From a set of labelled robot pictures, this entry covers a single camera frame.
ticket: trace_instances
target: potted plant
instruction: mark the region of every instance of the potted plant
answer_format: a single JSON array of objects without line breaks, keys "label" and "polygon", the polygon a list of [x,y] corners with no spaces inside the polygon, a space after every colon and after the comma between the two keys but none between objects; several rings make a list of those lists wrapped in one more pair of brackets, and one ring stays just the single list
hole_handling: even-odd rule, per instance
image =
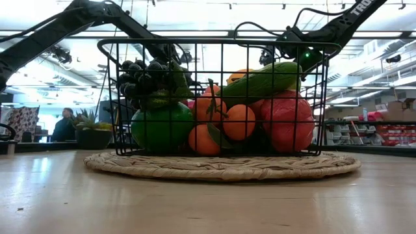
[{"label": "potted plant", "polygon": [[112,125],[109,123],[96,123],[97,116],[90,110],[81,109],[81,113],[71,119],[76,129],[75,139],[80,148],[86,150],[103,150],[111,140]]}]

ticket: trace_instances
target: ceiling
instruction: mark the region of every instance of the ceiling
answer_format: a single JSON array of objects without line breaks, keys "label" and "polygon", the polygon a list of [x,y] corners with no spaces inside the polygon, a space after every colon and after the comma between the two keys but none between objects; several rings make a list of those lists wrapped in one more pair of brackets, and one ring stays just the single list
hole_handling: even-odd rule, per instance
[{"label": "ceiling", "polygon": [[[62,12],[71,1],[68,0],[14,0],[5,1],[0,8],[0,35],[4,36],[12,34],[10,31],[25,30],[42,20]],[[148,29],[154,31],[155,34],[176,35],[172,31],[211,31],[212,35],[221,32],[233,30],[239,23],[244,21],[253,21],[261,26],[271,30],[284,30],[286,26],[292,25],[296,19],[297,13],[304,7],[311,7],[322,11],[340,12],[342,11],[342,3],[346,3],[346,8],[350,7],[354,0],[291,0],[288,1],[249,1],[249,0],[158,0],[155,5],[152,1],[139,0],[114,0],[118,5],[122,5],[124,10],[129,10],[132,17],[141,24],[148,24]],[[404,0],[406,7],[402,10],[401,0],[388,0],[377,12],[375,12],[360,28],[360,31],[412,31],[416,29],[414,15],[416,13],[416,0]],[[302,13],[298,22],[301,30],[317,30],[324,26],[332,17],[321,16],[312,12]],[[243,30],[258,30],[254,26],[243,26]],[[36,85],[59,85],[60,88],[28,88],[19,87],[29,83],[28,77],[19,77],[18,75],[10,81],[8,85],[14,88],[8,89],[8,92],[21,94],[28,97],[27,103],[45,99],[48,102],[68,101],[68,97],[78,100],[77,104],[94,105],[99,97],[99,88],[103,82],[103,73],[99,72],[102,67],[98,65],[107,65],[107,58],[97,49],[97,39],[100,35],[114,35],[115,26],[102,25],[99,27],[89,28],[92,31],[87,36],[77,38],[67,38],[59,42],[59,46],[70,51],[73,62],[65,67],[59,66],[55,59],[50,56],[40,57],[32,61],[29,65],[31,69],[21,70],[20,76],[29,73],[31,84]],[[21,38],[11,40],[0,44],[0,48],[6,49],[9,46],[19,42]],[[331,61],[329,75],[339,73],[340,67],[354,67],[357,64],[357,58],[364,53],[365,45],[372,39],[351,40],[341,53]],[[106,49],[110,51],[111,45],[106,45]],[[195,54],[194,46],[189,48],[191,53]],[[123,45],[119,48],[119,58],[121,61],[125,59],[134,60],[140,58],[140,53],[132,45]],[[408,53],[408,62],[413,61],[413,50],[406,51]],[[196,56],[200,58],[196,68],[198,70],[218,71],[221,68],[221,48],[219,45],[198,45]],[[248,55],[249,67],[260,68],[258,63],[260,56],[259,49],[250,49]],[[337,86],[352,86],[353,83],[347,83],[352,80],[351,77],[359,77],[356,82],[373,77],[375,74],[381,74],[382,65],[380,59],[368,58],[369,62],[366,66],[341,74],[342,78],[337,81]],[[236,45],[224,46],[223,67],[226,71],[235,71],[246,67],[247,50]],[[195,70],[195,64],[189,64],[190,70]],[[198,74],[201,80],[212,78],[216,82],[220,82],[221,76],[218,74]],[[333,93],[333,98],[337,98],[339,92]],[[105,90],[101,99],[108,98],[109,91]]]}]

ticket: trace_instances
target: cucumber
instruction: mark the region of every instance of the cucumber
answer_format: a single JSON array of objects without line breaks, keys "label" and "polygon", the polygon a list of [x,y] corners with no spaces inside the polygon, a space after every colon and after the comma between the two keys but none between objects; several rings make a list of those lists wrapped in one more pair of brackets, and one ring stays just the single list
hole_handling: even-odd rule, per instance
[{"label": "cucumber", "polygon": [[[259,101],[262,98],[258,96],[271,96],[276,92],[284,91],[288,88],[296,87],[296,78],[298,77],[298,64],[295,62],[279,62],[274,64],[268,64],[264,68],[253,72],[268,72],[267,74],[249,74],[243,78],[234,81],[233,83],[225,86],[222,89],[222,100],[230,108],[237,104],[249,105]],[[216,93],[217,96],[221,95],[221,91]]]}]

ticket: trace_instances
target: black wire basket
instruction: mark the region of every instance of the black wire basket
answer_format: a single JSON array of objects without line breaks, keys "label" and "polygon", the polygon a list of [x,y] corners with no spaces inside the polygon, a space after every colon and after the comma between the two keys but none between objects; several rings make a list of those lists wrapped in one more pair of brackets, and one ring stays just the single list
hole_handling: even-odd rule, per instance
[{"label": "black wire basket", "polygon": [[[169,48],[165,51],[172,51],[179,44],[188,44],[194,50],[192,57],[197,58],[198,45],[216,45],[220,48],[217,58],[220,69],[201,70],[196,60],[191,68],[187,67],[188,63],[178,68],[179,62],[172,58],[151,66],[136,61],[138,68],[130,62],[119,61],[120,48],[127,44],[142,46],[141,61],[145,61],[148,46],[161,45]],[[242,64],[244,71],[224,70],[227,46],[247,48],[246,63]],[[291,70],[282,71],[277,69],[281,63],[275,61],[273,53],[275,62],[269,64],[268,70],[249,69],[251,47],[268,47],[274,51],[282,46],[296,51],[298,58],[305,48],[320,51],[320,62],[307,71],[302,71],[297,63],[286,63],[292,66]],[[106,49],[109,47],[113,48],[115,57]],[[338,45],[228,39],[105,39],[98,43],[98,48],[109,63],[106,77],[111,90],[113,137],[118,155],[238,157],[321,153],[327,65],[341,49]],[[214,90],[218,87],[212,81],[198,82],[198,76],[206,73],[220,77],[219,91]],[[244,78],[229,87],[221,86],[231,74]],[[276,77],[290,77],[291,87],[282,84],[283,78]],[[302,85],[300,78],[308,79],[310,85]],[[237,87],[238,94],[230,95],[235,93],[230,92],[230,87]]]}]

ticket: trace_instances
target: wooden table surface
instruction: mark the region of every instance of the wooden table surface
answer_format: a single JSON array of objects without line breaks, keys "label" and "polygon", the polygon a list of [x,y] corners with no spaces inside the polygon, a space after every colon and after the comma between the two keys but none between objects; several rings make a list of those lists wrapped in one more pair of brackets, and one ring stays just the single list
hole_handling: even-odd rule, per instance
[{"label": "wooden table surface", "polygon": [[416,159],[357,155],[311,181],[137,179],[84,167],[88,151],[0,155],[0,233],[416,233]]}]

